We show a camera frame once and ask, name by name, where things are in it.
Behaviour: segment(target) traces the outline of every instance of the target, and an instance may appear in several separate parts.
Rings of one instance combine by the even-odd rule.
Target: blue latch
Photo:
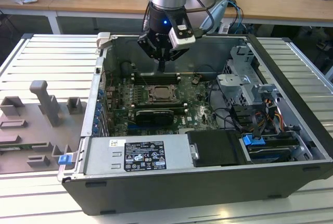
[[[60,155],[58,164],[59,165],[72,165],[73,155]]]
[[[260,139],[254,139],[252,134],[247,134],[243,137],[245,146],[248,145],[265,145],[265,140],[261,137]]]

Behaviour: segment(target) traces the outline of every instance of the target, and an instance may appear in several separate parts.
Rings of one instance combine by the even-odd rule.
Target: blue connector
[[[252,134],[246,134],[243,138],[245,146],[248,145],[265,145],[265,140],[261,137],[260,139],[254,139]]]
[[[93,133],[97,134],[98,133],[98,127],[93,127]]]

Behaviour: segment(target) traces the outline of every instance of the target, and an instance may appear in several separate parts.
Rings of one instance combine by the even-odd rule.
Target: motherboard
[[[111,136],[183,134],[218,129],[208,82],[194,74],[112,77],[107,91]]]

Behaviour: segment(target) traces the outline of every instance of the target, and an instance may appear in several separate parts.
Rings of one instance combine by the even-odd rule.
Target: wooden desk
[[[148,0],[39,0],[35,4],[14,4],[0,0],[7,14],[42,15],[49,18],[52,30],[61,33],[58,17],[142,18]],[[333,0],[237,0],[245,23],[333,27]],[[224,21],[236,16],[227,8]]]

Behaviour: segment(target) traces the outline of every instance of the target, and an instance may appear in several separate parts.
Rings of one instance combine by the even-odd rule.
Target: table leg
[[[59,22],[59,18],[56,16],[47,16],[48,21],[51,25],[53,34],[62,34],[62,28]]]
[[[97,18],[96,17],[93,17],[92,18],[93,20],[93,26],[94,26],[94,30],[98,30],[99,27],[98,27],[98,22],[97,22]]]

